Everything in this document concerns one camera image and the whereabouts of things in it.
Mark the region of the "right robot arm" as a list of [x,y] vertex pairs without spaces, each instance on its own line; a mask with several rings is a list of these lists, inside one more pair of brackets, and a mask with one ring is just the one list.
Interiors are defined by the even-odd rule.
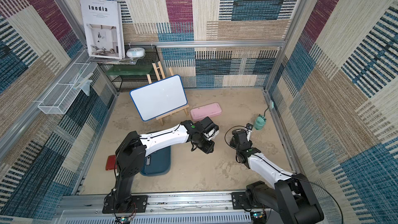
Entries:
[[249,140],[249,130],[232,131],[230,146],[236,161],[258,173],[266,182],[246,187],[246,198],[252,206],[267,206],[277,212],[284,224],[316,224],[324,220],[323,210],[303,174],[292,174],[271,162]]

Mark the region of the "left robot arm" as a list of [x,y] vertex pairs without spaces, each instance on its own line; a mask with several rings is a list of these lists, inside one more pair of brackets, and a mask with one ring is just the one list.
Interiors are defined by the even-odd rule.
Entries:
[[133,197],[131,188],[136,174],[145,164],[146,157],[164,148],[190,143],[191,150],[201,150],[205,154],[214,151],[215,138],[219,126],[209,117],[194,123],[191,120],[181,122],[175,127],[149,134],[130,132],[117,148],[115,155],[115,186],[110,193],[110,199],[104,200],[108,212],[133,212]]

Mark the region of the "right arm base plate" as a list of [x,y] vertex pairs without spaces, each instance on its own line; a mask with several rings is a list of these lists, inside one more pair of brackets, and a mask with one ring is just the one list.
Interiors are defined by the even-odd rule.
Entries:
[[259,208],[257,205],[250,203],[245,192],[242,192],[242,191],[232,192],[231,198],[232,198],[233,209],[235,209],[235,210],[241,209],[241,210],[249,212],[249,211],[252,211],[253,209]]

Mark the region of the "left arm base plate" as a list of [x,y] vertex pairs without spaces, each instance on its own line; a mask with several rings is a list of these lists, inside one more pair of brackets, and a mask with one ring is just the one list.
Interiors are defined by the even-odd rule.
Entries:
[[114,196],[108,195],[104,199],[103,214],[144,213],[147,207],[148,196],[130,196],[128,200],[114,202]]

